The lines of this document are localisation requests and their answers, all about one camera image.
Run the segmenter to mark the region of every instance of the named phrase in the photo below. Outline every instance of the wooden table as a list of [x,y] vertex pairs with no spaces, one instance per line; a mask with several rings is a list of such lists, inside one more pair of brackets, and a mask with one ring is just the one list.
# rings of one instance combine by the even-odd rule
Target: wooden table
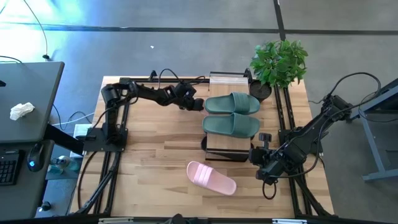
[[[103,86],[117,83],[119,78],[104,77]],[[145,86],[157,88],[155,83],[146,83]],[[195,85],[195,88],[197,90],[195,98],[208,97],[207,83]],[[289,91],[295,123],[297,126],[304,126],[312,118],[304,83],[301,82],[300,85],[293,83]],[[285,110],[283,93],[280,94]],[[94,121],[103,111],[104,101],[99,95]],[[266,200],[261,192],[262,181],[254,177],[258,167],[251,165],[249,161],[244,163],[205,161],[205,152],[200,148],[200,141],[204,137],[201,128],[203,117],[203,114],[196,111],[180,110],[176,105],[162,107],[144,99],[139,99],[130,107],[127,122],[129,137],[119,167],[111,214],[113,217],[172,217],[176,213],[181,213],[185,217],[219,218],[294,216],[287,179],[279,179],[275,198]],[[277,148],[279,146],[277,132],[280,127],[274,93],[261,103],[261,109],[255,117],[261,121],[260,132],[272,134],[270,148]],[[255,146],[261,145],[258,134],[252,143]],[[97,153],[88,165],[81,187],[82,203],[98,185],[103,157],[104,153]],[[311,167],[314,159],[313,156],[308,157],[304,164],[305,170]],[[234,179],[238,186],[236,193],[227,197],[193,185],[186,175],[186,166],[190,161],[207,164]],[[328,212],[333,213],[322,164],[318,163],[314,170],[306,174],[306,178],[314,196]],[[103,197],[103,207],[106,204],[107,191],[106,189]],[[266,186],[266,194],[272,193],[273,186]],[[298,197],[300,207],[304,211],[302,194],[299,191]],[[71,212],[74,211],[77,211],[76,194],[71,206]]]

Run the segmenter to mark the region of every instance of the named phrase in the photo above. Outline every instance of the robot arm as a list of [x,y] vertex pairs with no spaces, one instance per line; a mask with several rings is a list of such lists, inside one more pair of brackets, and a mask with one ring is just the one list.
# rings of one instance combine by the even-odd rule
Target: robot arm
[[118,110],[122,105],[130,103],[131,99],[138,97],[155,101],[160,106],[170,104],[178,105],[181,110],[203,110],[203,99],[194,99],[196,89],[187,82],[180,82],[177,86],[169,85],[155,90],[144,84],[137,83],[130,78],[122,78],[119,83],[107,84],[101,89],[106,108],[106,121],[102,126],[108,143],[118,143],[122,137],[122,131],[116,125]]
[[268,148],[267,141],[271,141],[270,134],[260,134],[260,140],[264,141],[264,145],[249,151],[250,162],[259,166],[256,179],[272,185],[283,172],[294,173],[305,162],[308,154],[318,153],[314,149],[319,147],[317,144],[321,129],[321,138],[323,138],[324,131],[334,122],[349,118],[350,110],[336,114],[336,112],[352,106],[339,96],[327,96],[323,102],[321,113],[306,126],[287,133],[281,132],[279,139],[282,146],[278,150]]

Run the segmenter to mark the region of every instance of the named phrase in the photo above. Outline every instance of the black cable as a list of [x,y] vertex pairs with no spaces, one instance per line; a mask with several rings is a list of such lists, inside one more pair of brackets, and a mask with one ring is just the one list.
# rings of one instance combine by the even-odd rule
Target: black cable
[[62,131],[64,131],[65,130],[65,128],[67,128],[66,126],[64,127],[64,128],[62,128],[62,122],[61,122],[61,116],[60,116],[60,113],[58,112],[58,109],[57,109],[57,107],[55,106],[55,105],[52,105],[53,107],[54,107],[54,109],[55,109],[55,111],[57,112],[57,114],[58,114],[58,120],[60,121],[60,129],[62,130]]
[[80,200],[80,199],[81,199],[81,198],[80,198],[81,180],[83,179],[83,176],[84,176],[84,174],[85,174],[85,172],[86,172],[87,165],[90,163],[90,161],[92,160],[92,158],[94,157],[94,155],[95,155],[96,153],[97,153],[97,152],[93,152],[93,153],[89,156],[89,158],[87,159],[85,165],[83,166],[83,170],[81,171],[79,183],[78,183],[78,185],[77,185],[77,206],[78,206],[79,209],[81,208],[81,200]]
[[[366,99],[366,97],[368,97],[368,96],[370,96],[370,95],[372,95],[372,94],[375,94],[375,93],[376,93],[376,92],[373,92],[373,93],[370,93],[370,94],[366,95],[366,96],[361,100],[361,103]],[[367,117],[364,116],[362,113],[363,113],[363,111],[361,110],[361,107],[359,106],[359,107],[358,107],[358,114],[359,114],[361,117],[363,117],[365,120],[367,120],[367,121],[376,122],[376,123],[389,123],[389,122],[393,122],[393,121],[398,121],[398,118],[391,119],[391,120],[387,120],[387,121],[375,121],[375,120],[373,120],[373,119],[367,118]]]
[[73,193],[75,192],[75,189],[72,189],[72,192],[70,193],[70,199],[69,199],[69,206],[67,208],[67,212],[65,212],[65,216],[67,216],[69,214],[69,210],[70,210],[70,204],[72,203],[72,199],[73,199]]
[[[322,126],[321,126],[321,128],[320,128],[320,130],[319,130],[319,133],[318,133],[318,139],[317,139],[317,152],[316,152],[316,156],[315,156],[315,161],[314,161],[313,165],[311,166],[311,168],[309,168],[308,170],[306,170],[306,171],[304,171],[304,172],[301,172],[301,173],[299,173],[299,174],[286,175],[286,176],[275,176],[275,175],[270,175],[269,177],[274,177],[274,178],[291,178],[291,177],[297,177],[297,176],[300,176],[300,175],[304,175],[304,174],[310,172],[311,170],[313,170],[313,169],[315,168],[315,166],[317,165],[317,162],[318,162],[320,141],[321,141],[321,138],[322,138],[323,128],[325,127],[325,124],[327,124],[327,122],[328,122],[330,119],[333,119],[333,117],[336,116],[337,114],[340,114],[340,113],[343,113],[343,112],[345,112],[345,111],[352,110],[353,108],[359,107],[359,106],[361,106],[361,105],[363,105],[363,104],[365,104],[365,103],[367,103],[367,102],[373,100],[373,99],[380,93],[380,90],[381,90],[381,83],[380,83],[380,80],[379,80],[377,77],[375,77],[374,75],[372,75],[372,74],[370,74],[370,73],[367,73],[367,72],[356,72],[356,73],[352,73],[352,74],[349,74],[349,75],[346,75],[346,76],[340,78],[340,79],[337,81],[336,85],[333,87],[333,89],[327,94],[326,98],[328,98],[329,96],[331,96],[331,94],[334,92],[334,90],[336,89],[336,87],[338,86],[338,84],[339,84],[341,81],[343,81],[344,79],[346,79],[346,78],[348,78],[348,77],[351,77],[351,76],[353,76],[353,75],[367,75],[367,76],[370,76],[371,78],[373,78],[373,79],[377,82],[377,90],[376,90],[376,92],[375,92],[375,95],[373,95],[373,96],[372,96],[370,99],[368,99],[368,100],[365,100],[365,101],[362,101],[362,102],[358,103],[357,105],[353,105],[353,106],[347,107],[347,108],[345,108],[345,109],[339,110],[339,111],[337,111],[336,113],[333,113],[331,116],[328,117],[328,119],[325,120],[325,122],[323,122],[323,124],[322,124]],[[320,121],[320,119],[319,119],[318,121],[314,122],[313,126],[316,125],[319,121]],[[296,136],[296,137],[292,138],[289,142],[293,142],[293,140],[296,139],[296,138],[301,138],[301,137],[303,137],[303,136],[304,136],[305,134],[307,134],[310,130],[312,130],[312,129],[309,128],[308,131],[304,132],[303,134],[301,134],[301,135],[299,135],[299,136]],[[289,145],[289,144],[284,143],[283,145],[281,145],[280,148],[282,148],[282,147],[287,147],[288,145]]]
[[266,195],[266,192],[265,192],[265,186],[266,186],[266,182],[265,181],[263,181],[262,182],[262,194],[263,194],[263,196],[266,198],[266,199],[268,199],[268,200],[272,200],[272,199],[274,199],[274,197],[275,197],[275,195],[276,195],[276,183],[278,183],[278,181],[275,181],[274,182],[274,194],[271,196],[271,197],[268,197],[267,195]]
[[43,55],[44,59],[50,59],[49,55],[48,55],[48,43],[47,43],[47,37],[45,36],[45,32],[43,29],[42,24],[40,23],[39,19],[37,18],[36,14],[33,12],[32,8],[30,8],[29,4],[26,2],[26,0],[23,0],[26,4],[26,6],[29,8],[29,10],[31,11],[31,13],[33,14],[33,16],[36,18],[37,23],[39,23],[40,28],[42,29],[43,35],[44,35],[44,40],[45,40],[45,55]]
[[[194,82],[195,80],[199,80],[200,78],[202,78],[202,80],[200,80],[199,82],[197,82],[197,83],[192,83],[192,82]],[[205,80],[206,80],[206,76],[201,75],[201,76],[196,77],[196,78],[194,78],[193,80],[189,81],[189,84],[192,83],[191,85],[197,85],[197,84],[203,83]]]
[[111,109],[115,109],[115,108],[116,108],[116,106],[113,106],[113,107],[111,107],[111,108],[106,109],[106,110],[99,116],[97,122],[96,122],[96,123],[94,124],[94,126],[90,129],[90,131],[87,133],[87,135],[89,135],[89,134],[95,129],[95,127],[97,127],[98,123],[101,121],[101,118],[104,116],[104,114],[105,114],[106,112],[108,112],[108,111],[111,110]]
[[0,9],[0,14],[3,12],[3,10],[6,8],[7,4],[8,4],[9,0],[6,0],[6,2],[4,3],[3,7]]
[[13,57],[3,56],[3,55],[0,55],[0,57],[4,57],[4,58],[8,58],[8,59],[13,59],[13,60],[18,61],[19,63],[22,63],[19,59],[16,59],[16,58],[13,58]]
[[179,82],[181,82],[181,79],[178,77],[178,75],[176,75],[176,74],[173,72],[173,70],[171,70],[171,69],[169,69],[169,68],[165,68],[165,69],[163,69],[163,70],[160,72],[159,77],[158,77],[158,79],[157,79],[157,83],[158,83],[157,89],[160,89],[160,78],[162,77],[162,74],[163,74],[164,71],[169,71],[169,72],[173,73],[173,75],[176,77],[176,79],[177,79]]
[[323,165],[323,168],[325,168],[325,163],[324,163],[322,157],[319,157],[319,160],[321,160],[321,163],[322,163],[322,165]]
[[322,101],[323,101],[323,99],[322,99],[322,100],[320,100],[320,101],[318,101],[318,102],[315,102],[315,101],[313,101],[313,100],[309,100],[308,102],[310,102],[310,103],[314,103],[314,104],[320,104],[320,103],[322,103]]

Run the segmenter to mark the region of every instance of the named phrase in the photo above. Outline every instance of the pink slide sandal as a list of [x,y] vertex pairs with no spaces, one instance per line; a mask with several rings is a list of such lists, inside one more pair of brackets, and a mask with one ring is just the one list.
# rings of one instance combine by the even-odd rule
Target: pink slide sandal
[[197,186],[218,192],[223,195],[232,195],[236,190],[233,179],[220,174],[213,168],[200,162],[192,161],[187,166],[188,178]]

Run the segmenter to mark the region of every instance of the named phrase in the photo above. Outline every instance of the gray floor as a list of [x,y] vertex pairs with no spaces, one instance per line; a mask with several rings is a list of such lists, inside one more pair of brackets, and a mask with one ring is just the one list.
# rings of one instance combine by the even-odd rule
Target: gray floor
[[[28,2],[32,2],[33,10],[46,24],[278,28],[272,0]],[[396,1],[280,0],[280,5],[286,29],[397,29]],[[24,7],[23,3],[10,1],[0,15],[0,22],[35,22]],[[94,111],[105,75],[149,75],[151,70],[166,67],[179,75],[191,76],[215,70],[241,72],[248,67],[257,44],[279,39],[278,34],[233,33],[47,31],[46,34],[49,55],[66,64],[55,100],[62,121],[76,110]],[[287,38],[302,40],[309,53],[305,84],[310,100],[319,100],[340,77],[349,73],[373,73],[383,85],[398,77],[398,46],[395,44],[398,36],[288,35]],[[43,61],[44,52],[41,31],[31,26],[0,23],[1,55],[34,62]],[[356,77],[343,82],[336,93],[357,103],[374,89],[372,80]],[[311,105],[314,116],[319,109],[320,106]],[[52,119],[58,122],[54,111]],[[66,132],[72,133],[73,125]],[[398,179],[362,181],[363,174],[376,171],[362,125],[358,121],[336,123],[322,143],[336,214],[345,218],[398,222]],[[53,201],[57,209],[48,214],[38,213],[38,217],[63,215],[67,211],[73,179],[51,182],[45,198]],[[61,186],[69,187],[58,192]]]

